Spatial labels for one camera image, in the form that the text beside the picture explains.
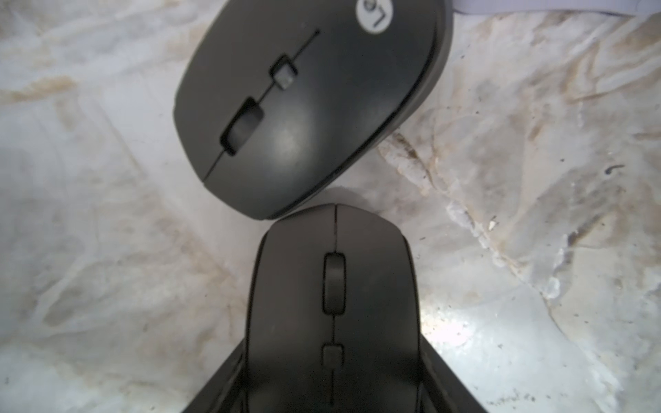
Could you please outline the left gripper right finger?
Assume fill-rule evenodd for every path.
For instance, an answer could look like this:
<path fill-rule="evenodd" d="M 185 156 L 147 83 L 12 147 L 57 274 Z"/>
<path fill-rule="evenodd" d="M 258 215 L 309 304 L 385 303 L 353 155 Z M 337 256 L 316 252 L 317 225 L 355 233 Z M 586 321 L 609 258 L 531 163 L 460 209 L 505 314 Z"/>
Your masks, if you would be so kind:
<path fill-rule="evenodd" d="M 420 336 L 420 412 L 487 413 L 430 342 Z"/>

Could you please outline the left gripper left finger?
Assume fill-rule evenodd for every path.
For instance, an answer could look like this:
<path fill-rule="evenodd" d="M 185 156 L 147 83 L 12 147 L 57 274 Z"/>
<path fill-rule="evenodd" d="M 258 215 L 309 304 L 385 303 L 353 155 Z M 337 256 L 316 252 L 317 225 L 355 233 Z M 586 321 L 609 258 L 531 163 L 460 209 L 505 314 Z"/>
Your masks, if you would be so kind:
<path fill-rule="evenodd" d="M 242 340 L 182 413 L 246 412 L 245 389 L 245 340 Z"/>

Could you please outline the black mouse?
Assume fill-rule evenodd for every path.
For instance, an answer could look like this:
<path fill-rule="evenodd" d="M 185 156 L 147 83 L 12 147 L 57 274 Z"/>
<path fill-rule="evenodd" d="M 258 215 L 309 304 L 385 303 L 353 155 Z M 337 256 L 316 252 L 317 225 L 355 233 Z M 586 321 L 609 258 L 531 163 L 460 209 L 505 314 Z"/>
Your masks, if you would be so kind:
<path fill-rule="evenodd" d="M 249 412 L 414 412 L 420 321 L 399 228 L 327 204 L 275 222 L 246 327 Z"/>
<path fill-rule="evenodd" d="M 424 102 L 452 42 L 449 1 L 229 1 L 173 119 L 204 186 L 254 220 L 327 187 Z"/>

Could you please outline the purple mouse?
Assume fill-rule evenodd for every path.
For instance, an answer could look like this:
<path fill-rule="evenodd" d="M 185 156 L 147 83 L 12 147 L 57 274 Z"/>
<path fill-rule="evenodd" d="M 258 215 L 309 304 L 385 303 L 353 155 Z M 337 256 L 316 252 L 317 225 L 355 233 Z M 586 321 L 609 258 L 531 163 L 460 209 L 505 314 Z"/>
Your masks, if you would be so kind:
<path fill-rule="evenodd" d="M 509 12 L 594 11 L 616 15 L 653 15 L 660 0 L 454 0 L 464 14 L 490 15 Z"/>

